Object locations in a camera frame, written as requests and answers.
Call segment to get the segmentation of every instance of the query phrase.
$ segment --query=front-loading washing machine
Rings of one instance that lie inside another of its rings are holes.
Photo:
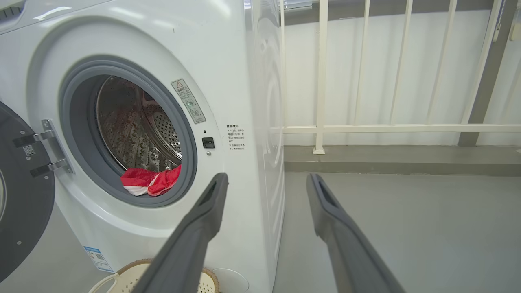
[[[96,266],[115,272],[154,257],[226,172],[205,266],[224,292],[271,292],[284,215],[276,2],[7,0],[2,14],[1,156],[24,163],[0,165],[0,212],[20,186],[55,189]],[[121,184],[128,168],[178,166],[157,197]]]

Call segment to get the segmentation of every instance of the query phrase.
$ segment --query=washing machine side panel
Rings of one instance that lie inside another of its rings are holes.
[[[284,215],[280,28],[275,0],[252,1],[249,42],[250,81],[257,159],[264,182],[262,208],[268,273],[275,282]]]

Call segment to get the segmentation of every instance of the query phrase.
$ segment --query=metal hinge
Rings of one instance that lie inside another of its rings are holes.
[[[505,10],[506,0],[502,0],[502,2],[503,3],[501,4],[501,10],[500,10],[499,16],[498,16],[498,23],[495,25],[494,36],[492,37],[492,42],[495,42],[498,40],[499,31],[501,30],[501,19],[503,18],[503,11]]]
[[[23,136],[13,140],[13,143],[17,148],[46,140],[49,143],[49,146],[51,147],[51,151],[56,156],[57,161],[30,170],[31,175],[33,177],[37,177],[39,175],[45,174],[49,171],[54,171],[59,168],[64,168],[67,173],[74,173],[70,161],[68,160],[67,156],[65,155],[65,152],[63,151],[62,145],[55,135],[53,122],[50,119],[44,119],[42,120],[42,125],[43,129],[45,130],[44,132]]]

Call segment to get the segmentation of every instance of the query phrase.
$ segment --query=washing machine door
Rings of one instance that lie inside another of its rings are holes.
[[[56,165],[39,141],[46,136],[0,102],[0,282],[36,246],[53,210]]]

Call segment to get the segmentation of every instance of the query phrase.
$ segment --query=black latch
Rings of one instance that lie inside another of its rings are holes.
[[[214,138],[213,137],[203,137],[203,148],[205,149],[214,149]]]

